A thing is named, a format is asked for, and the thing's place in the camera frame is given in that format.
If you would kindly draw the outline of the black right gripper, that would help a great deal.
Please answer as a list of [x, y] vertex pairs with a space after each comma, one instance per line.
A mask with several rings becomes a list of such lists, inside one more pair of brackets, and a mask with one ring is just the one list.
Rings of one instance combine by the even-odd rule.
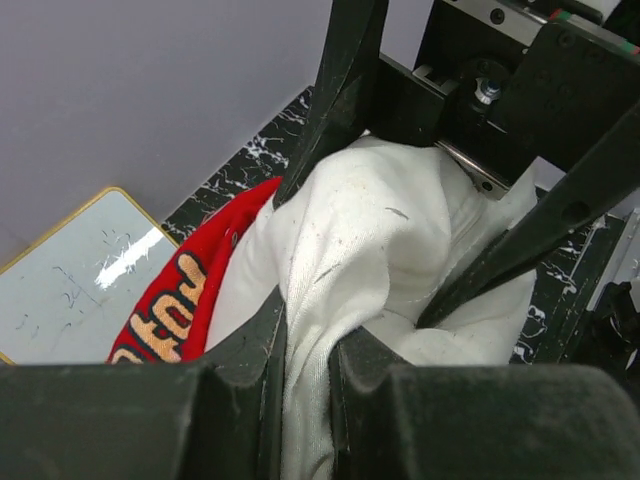
[[311, 105], [274, 196], [365, 126], [451, 151], [503, 194], [536, 159], [567, 173], [493, 241], [417, 322], [535, 268], [574, 230], [639, 188], [639, 5], [635, 1], [437, 1], [411, 67], [380, 52], [389, 2], [334, 0]]

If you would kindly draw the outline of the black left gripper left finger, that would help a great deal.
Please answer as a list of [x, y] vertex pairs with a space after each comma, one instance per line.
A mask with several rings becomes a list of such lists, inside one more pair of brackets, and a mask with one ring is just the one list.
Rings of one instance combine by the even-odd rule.
[[276, 479], [285, 304], [180, 364], [1, 371], [5, 479]]

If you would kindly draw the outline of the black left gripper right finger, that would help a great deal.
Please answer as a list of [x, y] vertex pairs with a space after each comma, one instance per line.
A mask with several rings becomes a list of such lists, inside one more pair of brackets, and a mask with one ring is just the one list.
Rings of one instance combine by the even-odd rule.
[[358, 329], [330, 360], [338, 479], [635, 479], [639, 414], [580, 365], [416, 367]]

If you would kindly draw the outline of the red patterned pillowcase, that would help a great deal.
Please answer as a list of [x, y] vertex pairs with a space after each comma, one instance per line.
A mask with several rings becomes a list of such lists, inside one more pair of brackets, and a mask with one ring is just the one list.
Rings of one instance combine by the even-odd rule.
[[231, 255], [281, 181], [276, 177], [240, 193], [192, 232], [136, 303], [109, 364], [180, 363], [204, 353]]

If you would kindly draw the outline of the white pillow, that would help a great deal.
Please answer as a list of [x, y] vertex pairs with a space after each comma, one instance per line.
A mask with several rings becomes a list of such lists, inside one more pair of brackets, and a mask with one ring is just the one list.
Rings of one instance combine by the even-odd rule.
[[271, 292], [281, 293], [283, 478], [332, 474], [329, 356], [356, 328], [417, 366], [508, 363], [534, 272], [474, 298], [437, 327], [417, 321], [436, 292], [535, 202], [531, 172], [493, 201], [441, 149], [364, 136], [322, 160], [284, 205], [261, 208], [231, 255], [206, 344], [222, 342]]

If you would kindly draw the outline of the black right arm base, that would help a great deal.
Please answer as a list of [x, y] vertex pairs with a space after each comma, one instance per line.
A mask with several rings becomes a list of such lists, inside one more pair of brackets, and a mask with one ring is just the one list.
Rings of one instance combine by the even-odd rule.
[[608, 283], [570, 356], [571, 363], [602, 369], [622, 381], [638, 376], [639, 282]]

